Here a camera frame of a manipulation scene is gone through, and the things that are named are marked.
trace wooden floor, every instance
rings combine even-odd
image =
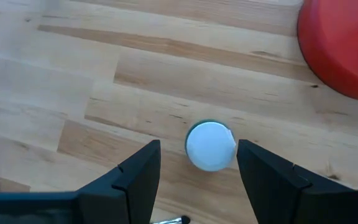
[[[0,0],[0,186],[75,190],[162,141],[153,220],[256,223],[237,163],[193,167],[195,122],[218,119],[358,189],[358,101],[309,70],[302,0]]]

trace red bowl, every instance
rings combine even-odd
[[[325,84],[358,99],[358,0],[305,0],[298,41]]]

